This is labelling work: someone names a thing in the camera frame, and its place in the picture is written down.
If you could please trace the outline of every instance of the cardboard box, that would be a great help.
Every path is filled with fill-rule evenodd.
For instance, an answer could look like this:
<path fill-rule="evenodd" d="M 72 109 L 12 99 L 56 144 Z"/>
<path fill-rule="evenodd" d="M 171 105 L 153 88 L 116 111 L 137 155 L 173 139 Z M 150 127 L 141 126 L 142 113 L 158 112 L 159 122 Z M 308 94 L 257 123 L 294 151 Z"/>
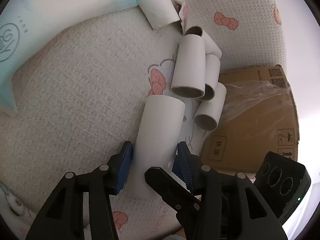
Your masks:
<path fill-rule="evenodd" d="M 255 174 L 269 151 L 297 161 L 298 117 L 282 67 L 237 69 L 220 74 L 219 82 L 226 101 L 202 162 L 227 174 Z"/>

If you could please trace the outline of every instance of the white textured fabric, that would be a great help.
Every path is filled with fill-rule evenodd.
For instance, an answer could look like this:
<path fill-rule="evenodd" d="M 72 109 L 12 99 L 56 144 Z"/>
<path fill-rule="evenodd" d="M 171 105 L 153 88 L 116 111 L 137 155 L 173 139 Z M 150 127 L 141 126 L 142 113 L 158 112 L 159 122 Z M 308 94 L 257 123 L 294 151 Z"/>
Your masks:
<path fill-rule="evenodd" d="M 219 45 L 222 70 L 285 67 L 273 0 L 187 1 L 188 26 L 200 25 Z M 19 112 L 15 118 L 0 115 L 0 180 L 37 212 L 66 172 L 90 172 L 125 140 L 134 142 L 146 97 L 172 95 L 180 38 L 179 24 L 153 31 L 139 8 L 59 34 L 13 78 Z M 185 103 L 181 138 L 191 148 L 201 141 L 192 122 L 197 105 Z M 162 200 L 145 202 L 124 191 L 111 203 L 121 240 L 164 236 L 179 227 L 175 211 Z"/>

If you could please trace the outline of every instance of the silver rivet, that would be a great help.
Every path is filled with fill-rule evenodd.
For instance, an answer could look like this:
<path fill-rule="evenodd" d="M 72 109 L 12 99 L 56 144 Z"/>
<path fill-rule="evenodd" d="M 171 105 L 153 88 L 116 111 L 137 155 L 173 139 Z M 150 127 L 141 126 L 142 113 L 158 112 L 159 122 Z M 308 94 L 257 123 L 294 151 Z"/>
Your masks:
<path fill-rule="evenodd" d="M 72 172 L 68 172 L 67 174 L 66 174 L 66 178 L 67 179 L 71 179 L 73 177 L 73 173 Z"/>
<path fill-rule="evenodd" d="M 209 171 L 211 168 L 208 165 L 202 165 L 201 170 L 203 171 Z"/>
<path fill-rule="evenodd" d="M 106 165 L 106 164 L 103 164 L 103 165 L 100 166 L 100 170 L 101 171 L 106 171 L 107 169 L 109 169 L 109 166 Z"/>
<path fill-rule="evenodd" d="M 237 176 L 238 176 L 238 178 L 240 178 L 240 179 L 244 179 L 244 178 L 245 178 L 245 174 L 242 173 L 242 172 L 238 172 L 238 173 L 237 173 Z"/>
<path fill-rule="evenodd" d="M 197 204 L 197 203 L 193 203 L 193 206 L 196 210 L 199 210 L 200 209 L 200 206 Z"/>

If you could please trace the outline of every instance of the circular logo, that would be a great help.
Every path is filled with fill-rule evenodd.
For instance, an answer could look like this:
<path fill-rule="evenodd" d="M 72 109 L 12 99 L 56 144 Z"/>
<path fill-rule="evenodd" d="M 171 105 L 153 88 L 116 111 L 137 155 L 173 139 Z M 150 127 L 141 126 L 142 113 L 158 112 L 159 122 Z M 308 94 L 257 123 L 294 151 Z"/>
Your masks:
<path fill-rule="evenodd" d="M 0 62 L 6 61 L 18 47 L 20 31 L 13 23 L 7 23 L 0 28 Z"/>

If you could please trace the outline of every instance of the white cardboard tube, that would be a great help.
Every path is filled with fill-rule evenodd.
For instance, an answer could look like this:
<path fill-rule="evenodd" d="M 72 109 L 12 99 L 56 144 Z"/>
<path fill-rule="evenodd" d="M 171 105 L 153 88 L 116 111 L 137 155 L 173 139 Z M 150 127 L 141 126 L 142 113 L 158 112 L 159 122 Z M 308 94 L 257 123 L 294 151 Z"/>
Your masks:
<path fill-rule="evenodd" d="M 209 101 L 214 98 L 219 72 L 220 60 L 213 54 L 205 55 L 205 94 L 198 98 L 200 101 Z"/>
<path fill-rule="evenodd" d="M 199 98 L 205 91 L 205 49 L 202 37 L 183 36 L 173 73 L 171 91 L 185 98 Z"/>
<path fill-rule="evenodd" d="M 215 93 L 214 98 L 210 101 L 201 102 L 194 117 L 196 125 L 206 131 L 213 131 L 218 127 L 224 100 L 226 99 L 226 87 L 218 82 Z"/>
<path fill-rule="evenodd" d="M 163 95 L 147 98 L 127 183 L 127 189 L 136 196 L 158 198 L 145 182 L 144 173 L 152 166 L 171 173 L 184 110 L 185 104 L 176 98 Z"/>
<path fill-rule="evenodd" d="M 137 0 L 153 29 L 180 20 L 171 0 Z"/>
<path fill-rule="evenodd" d="M 186 35 L 188 34 L 196 34 L 204 39 L 205 44 L 205 53 L 213 54 L 218 59 L 221 59 L 222 52 L 218 45 L 213 41 L 213 39 L 205 32 L 205 30 L 199 26 L 193 26 L 186 31 Z"/>

